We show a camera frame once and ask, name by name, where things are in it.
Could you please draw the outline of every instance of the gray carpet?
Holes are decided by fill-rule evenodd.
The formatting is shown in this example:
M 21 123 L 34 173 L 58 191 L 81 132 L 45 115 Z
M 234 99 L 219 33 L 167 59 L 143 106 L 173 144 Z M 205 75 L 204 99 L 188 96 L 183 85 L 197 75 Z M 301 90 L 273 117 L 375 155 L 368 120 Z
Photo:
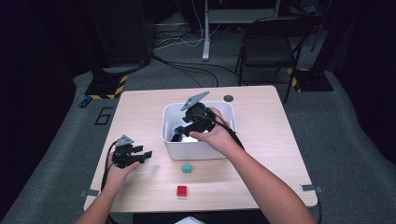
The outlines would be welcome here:
M 231 33 L 214 37 L 210 61 L 205 64 L 213 63 L 233 70 L 240 37 L 241 34 Z M 312 66 L 322 40 L 311 53 L 313 36 L 308 39 L 299 67 Z M 168 61 L 203 63 L 202 48 L 202 42 L 197 47 L 177 44 L 154 50 L 154 53 Z M 237 77 L 224 69 L 199 67 L 215 74 L 221 87 L 237 85 Z M 288 78 L 283 69 L 279 76 L 274 76 L 273 72 L 261 70 L 260 77 L 247 79 L 260 85 L 265 84 L 263 81 Z M 124 90 L 213 85 L 213 79 L 208 75 L 190 76 L 153 60 L 144 69 L 128 76 Z M 396 223 L 396 167 L 382 157 L 362 131 L 353 106 L 335 76 L 331 72 L 326 72 L 326 76 L 334 91 L 292 91 L 284 105 L 308 173 L 313 183 L 325 191 L 319 194 L 322 223 Z M 119 101 L 93 100 L 86 108 L 78 107 L 91 80 L 90 73 L 75 78 L 76 97 L 63 126 L 2 223 L 72 223 L 83 212 L 85 199 L 79 194 L 90 187 Z M 275 86 L 283 99 L 287 85 Z M 111 115 L 110 122 L 94 125 L 103 107 L 112 107 L 106 110 Z M 311 211 L 318 218 L 318 207 Z M 131 214 L 115 214 L 113 217 L 119 223 L 132 222 Z

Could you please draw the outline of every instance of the person's right arm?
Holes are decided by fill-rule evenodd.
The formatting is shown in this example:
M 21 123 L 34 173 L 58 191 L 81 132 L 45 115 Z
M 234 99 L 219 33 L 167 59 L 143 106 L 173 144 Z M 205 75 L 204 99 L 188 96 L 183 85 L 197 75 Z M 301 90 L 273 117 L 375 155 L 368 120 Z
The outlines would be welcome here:
M 211 110 L 221 117 L 217 109 L 211 108 Z M 238 146 L 223 127 L 216 125 L 210 133 L 191 132 L 190 136 L 206 141 L 233 164 L 271 223 L 316 223 L 298 195 Z

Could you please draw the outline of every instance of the red block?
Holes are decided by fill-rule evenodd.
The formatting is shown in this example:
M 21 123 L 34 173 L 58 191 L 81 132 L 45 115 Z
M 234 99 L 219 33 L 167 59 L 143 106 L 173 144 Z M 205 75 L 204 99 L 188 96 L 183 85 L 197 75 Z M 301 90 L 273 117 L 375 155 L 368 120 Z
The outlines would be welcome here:
M 177 197 L 187 196 L 187 186 L 177 186 Z

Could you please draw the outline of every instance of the black stand base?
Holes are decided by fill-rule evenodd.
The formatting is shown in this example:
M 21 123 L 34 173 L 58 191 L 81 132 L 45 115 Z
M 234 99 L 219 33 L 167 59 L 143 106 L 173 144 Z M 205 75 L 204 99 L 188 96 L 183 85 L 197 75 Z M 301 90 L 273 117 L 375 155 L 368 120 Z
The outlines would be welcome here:
M 93 99 L 117 98 L 122 91 L 125 80 L 126 76 L 94 77 L 85 91 L 85 95 L 90 95 Z
M 296 91 L 334 91 L 332 84 L 322 73 L 315 74 L 310 70 L 295 70 L 293 74 L 295 78 L 293 87 Z

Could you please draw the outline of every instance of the white plastic container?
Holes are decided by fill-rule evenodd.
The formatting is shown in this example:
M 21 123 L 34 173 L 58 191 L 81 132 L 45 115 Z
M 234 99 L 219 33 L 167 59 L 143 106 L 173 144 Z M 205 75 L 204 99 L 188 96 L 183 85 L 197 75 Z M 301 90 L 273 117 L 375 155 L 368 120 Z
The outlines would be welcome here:
M 236 132 L 235 118 L 231 104 L 223 101 L 201 102 L 206 107 L 215 107 L 220 111 L 225 121 L 230 123 L 230 127 Z M 222 159 L 224 156 L 213 149 L 208 143 L 198 141 L 194 138 L 182 135 L 180 142 L 171 142 L 175 128 L 187 126 L 189 123 L 184 122 L 186 110 L 181 111 L 185 103 L 176 103 L 168 105 L 163 112 L 163 141 L 169 156 L 173 160 L 211 160 Z

